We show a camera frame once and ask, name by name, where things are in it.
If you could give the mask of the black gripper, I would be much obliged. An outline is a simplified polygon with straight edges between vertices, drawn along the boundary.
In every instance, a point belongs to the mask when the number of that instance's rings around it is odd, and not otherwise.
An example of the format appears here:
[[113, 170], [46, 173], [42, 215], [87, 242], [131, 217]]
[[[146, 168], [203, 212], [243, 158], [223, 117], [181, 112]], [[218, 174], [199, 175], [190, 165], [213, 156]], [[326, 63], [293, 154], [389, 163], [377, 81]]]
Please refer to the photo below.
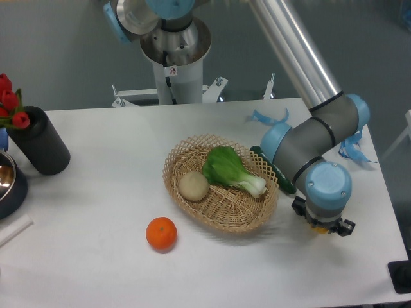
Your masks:
[[306, 218], [309, 225], [324, 228], [328, 230], [328, 234], [337, 234], [340, 237], [349, 236], [356, 226], [356, 223], [348, 219], [343, 220], [340, 214], [329, 218], [316, 215], [306, 207], [306, 200], [300, 196], [294, 198], [292, 209], [298, 216]]

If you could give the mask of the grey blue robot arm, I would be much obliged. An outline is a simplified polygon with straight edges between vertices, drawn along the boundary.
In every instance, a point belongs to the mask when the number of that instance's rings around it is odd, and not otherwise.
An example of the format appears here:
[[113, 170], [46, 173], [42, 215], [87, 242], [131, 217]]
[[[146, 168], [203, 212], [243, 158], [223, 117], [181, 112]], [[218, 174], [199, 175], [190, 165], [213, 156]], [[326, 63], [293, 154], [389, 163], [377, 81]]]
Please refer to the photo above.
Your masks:
[[[139, 40], [152, 62], [162, 105], [204, 103], [202, 61], [211, 47], [208, 27], [193, 16], [200, 1], [108, 1], [103, 11], [122, 42]], [[341, 236], [354, 223], [341, 217], [351, 177], [324, 154], [359, 136], [370, 118], [365, 101], [346, 95], [312, 43], [288, 1], [251, 1], [250, 7], [306, 104], [310, 118], [296, 127], [275, 124], [261, 148], [302, 192], [293, 209], [313, 227]]]

